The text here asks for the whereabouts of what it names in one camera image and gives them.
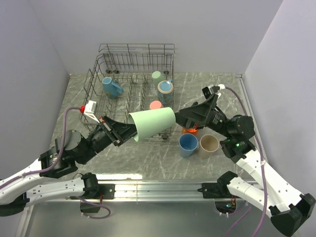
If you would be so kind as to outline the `blue plastic cup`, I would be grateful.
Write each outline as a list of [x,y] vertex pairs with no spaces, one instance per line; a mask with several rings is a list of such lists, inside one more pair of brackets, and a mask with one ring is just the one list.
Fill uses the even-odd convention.
[[198,139],[190,133],[183,134],[179,139],[180,156],[188,158],[198,147]]

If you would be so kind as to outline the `green plastic cup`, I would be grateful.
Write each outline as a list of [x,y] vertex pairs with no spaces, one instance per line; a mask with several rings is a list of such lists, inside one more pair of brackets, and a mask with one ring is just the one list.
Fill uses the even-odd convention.
[[157,85],[163,80],[163,75],[160,71],[155,71],[152,73],[152,80],[155,87],[157,87]]
[[141,142],[174,126],[176,117],[174,111],[166,107],[129,113],[128,123],[136,126],[137,134],[133,138]]

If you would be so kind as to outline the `light blue floral mug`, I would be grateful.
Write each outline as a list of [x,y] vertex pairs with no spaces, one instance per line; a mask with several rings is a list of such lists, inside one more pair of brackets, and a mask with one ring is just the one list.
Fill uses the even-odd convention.
[[103,90],[107,97],[116,98],[124,93],[124,89],[111,77],[104,77],[102,80]]

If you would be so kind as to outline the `teal patterned mug yellow inside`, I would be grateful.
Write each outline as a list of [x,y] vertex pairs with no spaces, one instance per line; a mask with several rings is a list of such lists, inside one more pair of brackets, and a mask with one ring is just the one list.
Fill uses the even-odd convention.
[[173,102],[174,85],[172,79],[163,80],[158,84],[158,98],[163,105]]

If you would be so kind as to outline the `pink plastic cup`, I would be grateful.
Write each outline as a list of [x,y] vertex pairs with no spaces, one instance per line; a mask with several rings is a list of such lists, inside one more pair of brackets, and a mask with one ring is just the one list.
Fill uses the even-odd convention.
[[155,109],[160,109],[160,108],[163,108],[163,104],[160,101],[155,100],[150,103],[150,110],[155,110]]

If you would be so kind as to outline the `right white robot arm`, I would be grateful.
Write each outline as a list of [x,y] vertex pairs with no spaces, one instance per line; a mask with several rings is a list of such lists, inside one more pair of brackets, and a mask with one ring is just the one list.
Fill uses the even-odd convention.
[[260,148],[250,139],[255,136],[252,117],[236,115],[227,118],[217,106],[217,94],[203,103],[175,113],[176,122],[184,128],[210,128],[225,136],[220,141],[224,155],[246,171],[260,186],[257,188],[235,173],[228,171],[218,179],[217,191],[246,200],[268,216],[273,226],[284,236],[291,237],[310,218],[316,199],[302,193],[283,179],[264,159]]

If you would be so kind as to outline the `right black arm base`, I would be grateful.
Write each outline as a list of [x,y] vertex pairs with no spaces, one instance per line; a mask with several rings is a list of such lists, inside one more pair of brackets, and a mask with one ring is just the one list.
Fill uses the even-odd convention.
[[236,198],[218,183],[202,183],[197,189],[204,199],[214,199],[215,209],[224,214],[236,211]]

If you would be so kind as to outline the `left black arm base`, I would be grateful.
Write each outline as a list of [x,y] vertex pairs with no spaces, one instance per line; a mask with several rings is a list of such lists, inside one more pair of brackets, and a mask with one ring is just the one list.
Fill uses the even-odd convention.
[[[92,197],[83,196],[82,198],[97,205],[103,205],[107,200],[113,200],[115,196],[115,184],[99,184],[99,191]],[[88,204],[80,200],[80,211],[83,214],[92,215],[101,211],[101,207]]]

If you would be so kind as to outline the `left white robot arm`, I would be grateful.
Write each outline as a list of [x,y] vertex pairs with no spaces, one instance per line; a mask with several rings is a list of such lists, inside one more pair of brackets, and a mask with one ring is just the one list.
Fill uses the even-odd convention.
[[0,182],[0,215],[15,215],[28,206],[56,198],[98,198],[102,193],[95,174],[61,182],[59,179],[77,171],[77,164],[87,164],[110,145],[120,146],[137,135],[136,125],[115,121],[107,116],[84,137],[68,130],[55,145],[31,165]]

